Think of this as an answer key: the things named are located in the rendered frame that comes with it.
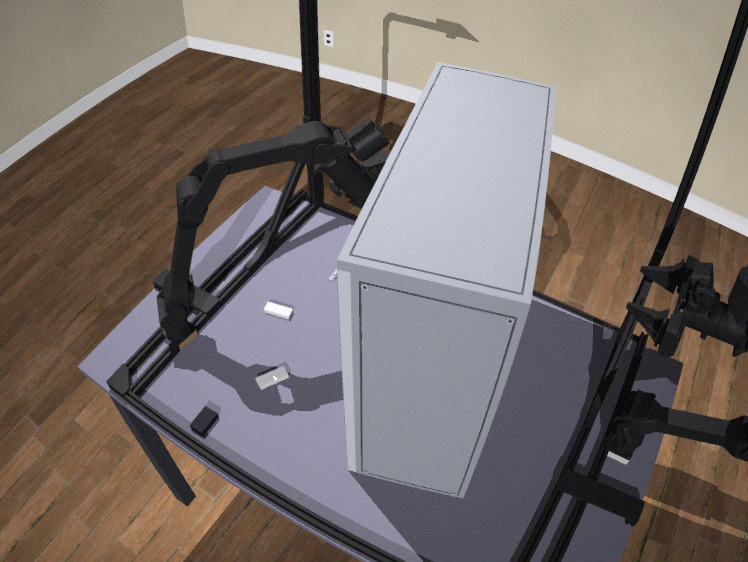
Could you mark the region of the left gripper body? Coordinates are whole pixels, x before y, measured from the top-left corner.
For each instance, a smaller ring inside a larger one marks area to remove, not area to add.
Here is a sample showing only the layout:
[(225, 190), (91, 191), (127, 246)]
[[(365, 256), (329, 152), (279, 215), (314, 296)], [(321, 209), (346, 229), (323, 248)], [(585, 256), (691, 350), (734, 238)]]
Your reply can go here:
[[(705, 340), (707, 335), (713, 337), (718, 328), (724, 310), (725, 303), (720, 301), (720, 296), (719, 299), (715, 298), (715, 302), (713, 304), (717, 306), (716, 313), (711, 312), (710, 314), (699, 314), (687, 310), (690, 300), (693, 301), (693, 291), (690, 277), (692, 272), (694, 271), (694, 262), (699, 262), (697, 258), (690, 255), (688, 255), (687, 260), (688, 261), (686, 263), (684, 262), (678, 283), (676, 285), (678, 286), (677, 293), (679, 294), (679, 296), (674, 309), (674, 313), (678, 314), (673, 313), (671, 314), (670, 319), (667, 318), (666, 325), (664, 326), (663, 332), (658, 342), (658, 344), (660, 345), (657, 354), (664, 357), (674, 356), (685, 327), (689, 327), (701, 332), (701, 339)], [(683, 312), (680, 312), (680, 309), (683, 309)]]

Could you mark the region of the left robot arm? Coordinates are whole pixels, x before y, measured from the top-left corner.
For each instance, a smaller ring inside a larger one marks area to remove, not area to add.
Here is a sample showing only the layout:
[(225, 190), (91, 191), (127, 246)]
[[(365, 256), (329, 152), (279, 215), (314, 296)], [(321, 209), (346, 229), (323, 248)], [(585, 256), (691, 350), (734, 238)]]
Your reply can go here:
[[(694, 302), (690, 300), (688, 311), (717, 312), (713, 304), (720, 294), (713, 284), (713, 263), (694, 262)], [(748, 266), (739, 271), (713, 337), (735, 345), (733, 357), (748, 351)], [(625, 394), (606, 438), (606, 450), (630, 460), (645, 435), (660, 432), (722, 446), (733, 457), (748, 462), (748, 416), (724, 420), (663, 407), (655, 398), (655, 394), (641, 390)]]

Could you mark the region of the light grey panel with holes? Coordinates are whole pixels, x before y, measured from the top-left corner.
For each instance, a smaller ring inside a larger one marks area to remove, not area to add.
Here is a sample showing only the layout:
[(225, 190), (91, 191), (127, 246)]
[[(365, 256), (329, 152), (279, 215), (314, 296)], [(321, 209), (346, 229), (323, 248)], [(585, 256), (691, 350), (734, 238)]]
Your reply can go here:
[(356, 472), (350, 272), (337, 270), (337, 283), (347, 465)]

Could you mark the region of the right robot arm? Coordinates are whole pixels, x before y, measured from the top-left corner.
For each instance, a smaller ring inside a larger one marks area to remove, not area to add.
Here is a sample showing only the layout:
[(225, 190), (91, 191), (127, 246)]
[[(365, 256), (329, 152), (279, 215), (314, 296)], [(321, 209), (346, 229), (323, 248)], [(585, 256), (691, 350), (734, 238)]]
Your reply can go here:
[[(359, 164), (366, 168), (366, 174), (375, 184), (389, 157), (381, 149), (390, 142), (381, 132), (369, 118), (348, 133), (342, 127), (311, 121), (278, 137), (209, 152), (176, 187), (180, 226), (178, 217), (171, 270), (164, 280), (163, 290), (157, 295), (161, 334), (179, 346), (196, 330), (185, 316), (190, 307), (194, 308), (195, 289), (189, 272), (195, 236), (208, 205), (227, 175), (294, 161), (313, 163), (309, 164), (313, 176), (323, 170), (334, 182), (343, 183), (356, 173)], [(351, 152), (360, 158), (360, 163), (349, 154)]]

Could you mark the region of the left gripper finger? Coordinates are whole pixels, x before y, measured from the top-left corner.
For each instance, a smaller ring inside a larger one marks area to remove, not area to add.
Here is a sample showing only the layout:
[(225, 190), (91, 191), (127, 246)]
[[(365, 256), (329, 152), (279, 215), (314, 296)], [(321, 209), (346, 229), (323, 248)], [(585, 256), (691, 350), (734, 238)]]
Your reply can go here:
[[(643, 326), (657, 347), (664, 326), (666, 324), (670, 309), (656, 311), (648, 307), (628, 302), (626, 308)], [(662, 327), (661, 327), (662, 325)], [(660, 332), (659, 332), (660, 331)]]
[(642, 266), (640, 272), (674, 294), (685, 259), (674, 266)]

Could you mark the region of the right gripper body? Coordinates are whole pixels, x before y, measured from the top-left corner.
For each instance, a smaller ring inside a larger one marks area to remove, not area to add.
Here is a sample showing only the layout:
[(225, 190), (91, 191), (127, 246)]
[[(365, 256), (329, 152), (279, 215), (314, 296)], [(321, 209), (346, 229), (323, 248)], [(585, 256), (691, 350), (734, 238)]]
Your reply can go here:
[[(331, 181), (329, 182), (329, 188), (335, 194), (341, 196), (341, 188), (339, 187), (342, 187), (342, 191), (344, 192), (343, 194), (347, 198), (351, 199), (357, 204), (360, 204), (361, 202), (365, 203), (374, 186), (366, 172), (366, 168), (358, 164), (356, 173), (349, 180), (343, 183), (336, 183), (331, 179)], [(338, 187), (336, 185), (338, 185)]]

